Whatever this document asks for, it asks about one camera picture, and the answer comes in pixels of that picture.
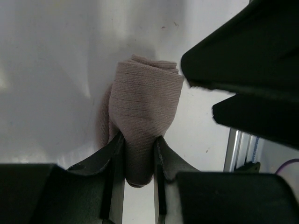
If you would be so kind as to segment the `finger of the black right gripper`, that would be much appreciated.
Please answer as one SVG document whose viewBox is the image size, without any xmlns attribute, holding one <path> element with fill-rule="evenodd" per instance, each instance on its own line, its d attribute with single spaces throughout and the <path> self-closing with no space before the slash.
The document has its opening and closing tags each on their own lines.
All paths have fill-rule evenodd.
<svg viewBox="0 0 299 224">
<path fill-rule="evenodd" d="M 299 147 L 299 104 L 237 94 L 213 105 L 217 124 Z"/>
<path fill-rule="evenodd" d="M 299 3 L 254 0 L 183 54 L 190 86 L 299 100 Z"/>
</svg>

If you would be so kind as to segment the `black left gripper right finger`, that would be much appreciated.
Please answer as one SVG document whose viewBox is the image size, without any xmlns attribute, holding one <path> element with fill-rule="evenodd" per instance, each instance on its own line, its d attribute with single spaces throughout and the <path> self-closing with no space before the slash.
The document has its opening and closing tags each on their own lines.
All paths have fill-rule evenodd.
<svg viewBox="0 0 299 224">
<path fill-rule="evenodd" d="M 299 205 L 278 175 L 200 172 L 163 137 L 153 145 L 157 224 L 296 224 Z"/>
</svg>

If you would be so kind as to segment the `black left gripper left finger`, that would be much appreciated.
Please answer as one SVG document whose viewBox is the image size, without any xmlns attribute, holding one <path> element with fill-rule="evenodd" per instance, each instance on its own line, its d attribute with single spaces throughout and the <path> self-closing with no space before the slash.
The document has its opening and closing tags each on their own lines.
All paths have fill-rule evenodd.
<svg viewBox="0 0 299 224">
<path fill-rule="evenodd" d="M 68 169 L 56 164 L 1 164 L 3 224 L 120 224 L 124 137 Z"/>
</svg>

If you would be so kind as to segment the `taupe sock red stripes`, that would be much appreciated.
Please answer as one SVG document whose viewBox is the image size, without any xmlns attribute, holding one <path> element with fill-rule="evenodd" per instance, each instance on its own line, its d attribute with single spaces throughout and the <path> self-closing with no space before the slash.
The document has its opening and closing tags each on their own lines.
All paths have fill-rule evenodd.
<svg viewBox="0 0 299 224">
<path fill-rule="evenodd" d="M 152 179 L 152 146 L 175 118 L 183 82 L 175 62 L 132 55 L 117 63 L 99 109 L 98 145 L 122 133 L 125 177 L 133 187 Z"/>
</svg>

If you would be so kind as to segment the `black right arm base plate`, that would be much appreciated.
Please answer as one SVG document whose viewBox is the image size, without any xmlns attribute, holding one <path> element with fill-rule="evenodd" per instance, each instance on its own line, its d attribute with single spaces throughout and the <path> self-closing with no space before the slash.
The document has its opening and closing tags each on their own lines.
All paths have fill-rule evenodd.
<svg viewBox="0 0 299 224">
<path fill-rule="evenodd" d="M 234 170 L 236 173 L 259 173 L 260 162 L 248 162 Z"/>
</svg>

